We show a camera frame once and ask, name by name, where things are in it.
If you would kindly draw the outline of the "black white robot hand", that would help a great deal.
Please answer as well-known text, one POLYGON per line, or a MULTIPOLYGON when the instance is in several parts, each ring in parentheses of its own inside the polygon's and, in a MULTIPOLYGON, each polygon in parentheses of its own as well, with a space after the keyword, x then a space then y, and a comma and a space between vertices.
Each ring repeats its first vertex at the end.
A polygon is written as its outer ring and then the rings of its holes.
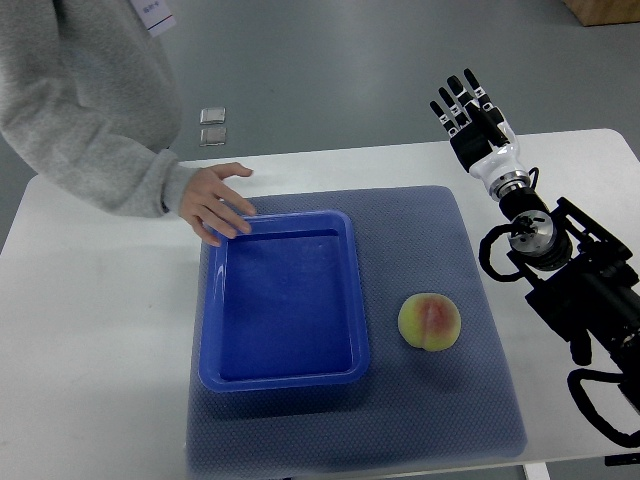
POLYGON ((482 181, 494 200, 532 185, 520 162, 519 141, 486 90, 470 69, 452 75, 438 89, 439 100, 430 108, 449 137, 462 168, 482 181))

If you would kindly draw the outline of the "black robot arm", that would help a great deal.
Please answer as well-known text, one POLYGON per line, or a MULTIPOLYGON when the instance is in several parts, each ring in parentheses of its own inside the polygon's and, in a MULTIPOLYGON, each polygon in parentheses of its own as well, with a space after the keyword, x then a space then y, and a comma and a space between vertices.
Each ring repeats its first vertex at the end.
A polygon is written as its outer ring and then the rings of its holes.
POLYGON ((507 218, 481 240, 479 262, 494 280, 526 279, 525 299, 568 343, 576 370, 569 392, 583 416, 619 446, 636 448, 638 433, 617 430, 596 410, 585 380, 618 387, 639 406, 638 273, 629 248, 566 198, 549 209, 535 190, 538 171, 516 170, 488 188, 507 218))

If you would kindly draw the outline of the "person's bare hand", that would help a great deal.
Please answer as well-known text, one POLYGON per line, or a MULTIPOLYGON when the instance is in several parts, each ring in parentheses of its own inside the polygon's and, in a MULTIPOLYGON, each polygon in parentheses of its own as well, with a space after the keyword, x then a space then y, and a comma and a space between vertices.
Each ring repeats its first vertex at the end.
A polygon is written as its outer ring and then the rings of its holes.
POLYGON ((238 233, 251 231, 244 216, 255 215, 255 207, 224 181, 252 174, 252 169, 233 162, 198 169, 189 180, 179 215, 204 243, 218 247, 222 237, 233 239, 238 233))

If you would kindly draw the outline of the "grey sweater forearm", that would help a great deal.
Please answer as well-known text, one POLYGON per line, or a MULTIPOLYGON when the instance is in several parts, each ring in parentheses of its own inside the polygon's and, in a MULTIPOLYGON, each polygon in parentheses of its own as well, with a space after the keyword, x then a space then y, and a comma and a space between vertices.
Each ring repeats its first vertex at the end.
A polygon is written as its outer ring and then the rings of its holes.
POLYGON ((192 177, 160 41, 129 1, 1 5, 1 133, 38 174, 111 214, 177 212, 192 177))

